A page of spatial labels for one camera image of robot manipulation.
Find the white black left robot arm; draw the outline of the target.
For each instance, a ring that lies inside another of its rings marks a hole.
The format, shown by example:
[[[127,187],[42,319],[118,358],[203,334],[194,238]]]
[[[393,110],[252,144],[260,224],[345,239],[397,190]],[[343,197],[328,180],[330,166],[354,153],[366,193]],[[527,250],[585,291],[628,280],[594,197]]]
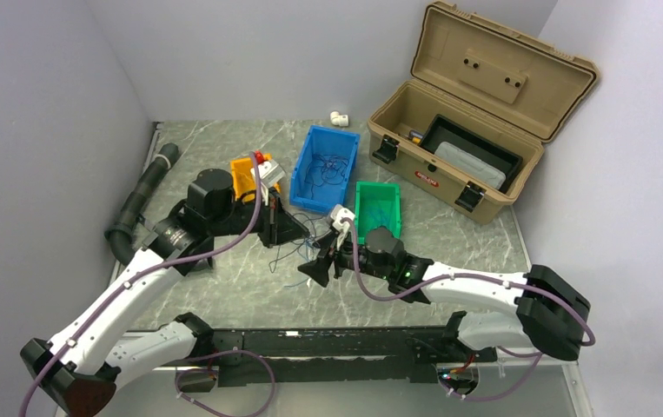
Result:
[[[37,385],[69,416],[95,416],[116,391],[172,361],[204,363],[215,351],[214,330],[192,313],[130,342],[121,340],[149,304],[186,277],[196,255],[214,252],[214,239],[255,234],[272,248],[309,236],[270,188],[247,202],[232,175],[205,169],[187,196],[158,222],[117,279],[68,327],[49,340],[34,338],[20,355]]]

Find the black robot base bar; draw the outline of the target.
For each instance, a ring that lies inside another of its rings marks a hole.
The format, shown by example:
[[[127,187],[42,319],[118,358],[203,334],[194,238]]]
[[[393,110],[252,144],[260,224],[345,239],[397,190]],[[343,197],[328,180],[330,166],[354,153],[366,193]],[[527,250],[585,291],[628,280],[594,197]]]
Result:
[[[405,380],[433,383],[434,370],[473,369],[494,363],[491,347],[473,352],[454,339],[449,326],[356,328],[217,328],[211,347],[199,347],[178,367],[210,367],[219,387],[278,382]]]

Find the white pipe elbow fitting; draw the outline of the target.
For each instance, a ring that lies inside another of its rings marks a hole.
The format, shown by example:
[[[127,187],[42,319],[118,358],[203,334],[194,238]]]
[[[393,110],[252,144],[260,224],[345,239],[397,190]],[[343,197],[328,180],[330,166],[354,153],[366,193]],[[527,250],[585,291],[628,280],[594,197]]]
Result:
[[[342,114],[339,111],[332,111],[329,114],[329,120],[333,126],[336,127],[348,127],[349,126],[349,117],[347,114]]]

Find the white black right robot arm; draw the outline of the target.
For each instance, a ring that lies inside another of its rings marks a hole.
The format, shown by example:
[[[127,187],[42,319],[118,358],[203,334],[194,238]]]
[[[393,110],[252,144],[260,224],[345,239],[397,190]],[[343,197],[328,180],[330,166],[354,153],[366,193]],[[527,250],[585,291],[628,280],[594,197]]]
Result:
[[[583,347],[596,342],[587,324],[590,302],[548,266],[504,274],[455,268],[410,254],[384,227],[368,232],[362,245],[351,232],[337,229],[317,245],[316,258],[298,271],[323,287],[350,270],[359,284],[366,276],[387,283],[388,296],[362,290],[376,301],[459,306],[441,337],[442,351],[453,361],[487,348],[533,348],[576,361]]]

